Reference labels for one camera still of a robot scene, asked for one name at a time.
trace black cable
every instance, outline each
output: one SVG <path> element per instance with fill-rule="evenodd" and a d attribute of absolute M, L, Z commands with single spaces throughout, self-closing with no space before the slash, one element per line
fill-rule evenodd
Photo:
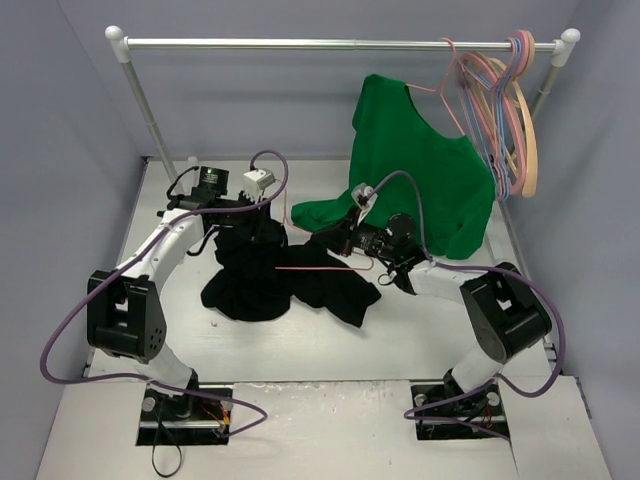
<path fill-rule="evenodd" d="M 202 243 L 200 244 L 200 248 L 198 248 L 197 251 L 192 252 L 190 250 L 187 250 L 187 255 L 189 255 L 190 257 L 197 257 L 198 255 L 201 255 L 202 252 L 204 252 L 204 247 L 207 246 L 207 242 L 209 241 L 209 239 L 213 236 L 214 233 L 216 233 L 217 231 L 219 231 L 220 228 L 218 227 L 213 227 L 211 228 L 203 237 L 202 239 Z"/>
<path fill-rule="evenodd" d="M 182 449 L 180 445 L 178 445 L 178 441 L 173 436 L 173 434 L 162 424 L 162 410 L 164 407 L 164 398 L 160 402 L 160 406 L 158 407 L 158 412 L 156 413 L 156 418 L 158 419 L 158 428 L 156 429 L 156 434 L 153 437 L 153 448 L 151 449 L 151 465 L 153 469 L 156 471 L 156 474 L 162 478 L 171 478 L 182 468 Z M 158 440 L 160 440 L 160 432 L 169 439 L 169 441 L 178 449 L 178 454 L 180 455 L 180 463 L 176 467 L 176 469 L 171 473 L 161 473 L 156 467 L 156 447 L 158 446 Z"/>
<path fill-rule="evenodd" d="M 198 170 L 199 168 L 200 167 L 198 165 L 194 165 L 193 167 L 187 168 L 184 172 L 178 175 L 178 178 L 176 178 L 174 182 L 171 185 L 169 185 L 169 189 L 167 190 L 167 198 L 171 200 L 171 194 L 173 193 L 173 189 L 176 188 L 176 185 L 178 184 L 178 182 L 182 177 L 184 177 L 187 173 L 191 172 L 192 170 L 195 171 L 195 170 Z"/>

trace horizontal bar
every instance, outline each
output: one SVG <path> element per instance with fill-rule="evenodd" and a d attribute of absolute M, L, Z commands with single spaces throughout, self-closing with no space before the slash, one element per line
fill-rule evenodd
<path fill-rule="evenodd" d="M 396 42 L 378 40 L 314 40 L 279 38 L 130 38 L 131 50 L 202 49 L 202 50 L 406 50 L 450 51 L 447 42 Z M 453 42 L 460 51 L 510 52 L 509 42 Z M 554 52 L 555 42 L 536 43 L 536 52 Z"/>

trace black cloth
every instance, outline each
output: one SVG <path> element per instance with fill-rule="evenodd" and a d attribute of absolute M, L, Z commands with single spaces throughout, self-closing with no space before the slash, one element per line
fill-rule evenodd
<path fill-rule="evenodd" d="M 361 327 L 378 289 L 354 271 L 276 270 L 283 267 L 343 267 L 312 241 L 281 246 L 251 243 L 233 229 L 215 239 L 216 258 L 224 267 L 204 287 L 202 304 L 234 320 L 273 320 L 289 310 L 291 295 L 313 308 L 327 308 L 343 322 Z"/>

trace clothing rack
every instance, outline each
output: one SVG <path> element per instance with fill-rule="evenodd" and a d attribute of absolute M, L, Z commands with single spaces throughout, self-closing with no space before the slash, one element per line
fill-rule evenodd
<path fill-rule="evenodd" d="M 158 124 L 151 112 L 151 107 L 144 94 L 138 75 L 131 61 L 132 50 L 184 49 L 184 50 L 394 50 L 394 51 L 450 51 L 451 46 L 445 41 L 410 42 L 410 41 L 377 41 L 347 39 L 272 39 L 272 38 L 130 38 L 124 35 L 117 26 L 107 27 L 105 36 L 111 42 L 113 51 L 122 65 L 122 69 L 133 90 L 149 133 L 153 138 L 160 159 L 169 180 L 178 177 L 171 160 L 169 150 L 164 143 Z M 549 43 L 536 43 L 536 53 L 551 53 L 551 61 L 542 79 L 536 95 L 531 102 L 531 117 L 535 118 L 551 86 L 555 82 L 560 68 L 569 59 L 575 44 L 580 40 L 580 32 L 575 28 L 565 30 L 559 40 Z M 509 42 L 453 42 L 458 51 L 510 52 Z M 184 193 L 178 182 L 177 193 Z"/>

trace metal rod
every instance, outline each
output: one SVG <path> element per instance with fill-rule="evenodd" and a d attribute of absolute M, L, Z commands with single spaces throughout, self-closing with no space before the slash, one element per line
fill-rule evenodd
<path fill-rule="evenodd" d="M 164 143 L 164 139 L 162 138 L 162 134 L 160 133 L 160 129 L 158 128 L 158 124 L 156 123 L 156 119 L 151 113 L 151 107 L 149 107 L 149 102 L 147 101 L 147 97 L 142 90 L 142 85 L 140 85 L 140 80 L 138 79 L 138 75 L 136 74 L 135 69 L 133 68 L 133 63 L 128 61 L 126 63 L 121 63 L 122 70 L 129 81 L 129 85 L 131 85 L 131 90 L 133 91 L 133 95 L 136 97 L 138 102 L 138 106 L 140 106 L 140 111 L 142 112 L 142 116 L 144 117 L 144 121 L 147 124 L 147 128 L 149 129 L 149 133 L 153 138 L 153 142 L 158 150 L 158 154 L 160 155 L 160 160 L 162 160 L 162 164 L 164 165 L 164 169 L 167 171 L 167 175 L 169 176 L 169 181 L 174 182 L 176 178 L 178 178 L 178 172 L 176 172 L 176 168 L 171 161 L 171 155 L 169 154 L 169 150 Z M 178 194 L 184 194 L 184 189 L 180 182 L 175 187 L 175 192 Z"/>
<path fill-rule="evenodd" d="M 560 73 L 560 68 L 561 67 L 549 65 L 549 69 L 542 79 L 542 83 L 540 83 L 540 87 L 538 88 L 535 97 L 533 97 L 531 107 L 529 107 L 531 120 L 534 120 L 536 118 L 536 116 L 540 112 L 540 109 L 542 108 L 542 105 L 544 104 L 544 101 L 547 99 L 549 93 L 551 93 L 551 87 L 555 83 L 556 78 L 558 77 L 558 73 Z"/>
<path fill-rule="evenodd" d="M 130 50 L 205 49 L 205 50 L 416 50 L 450 51 L 447 42 L 398 42 L 378 40 L 315 40 L 276 38 L 129 38 Z M 509 42 L 454 42 L 459 51 L 510 52 Z M 536 52 L 554 52 L 555 42 L 536 43 Z"/>

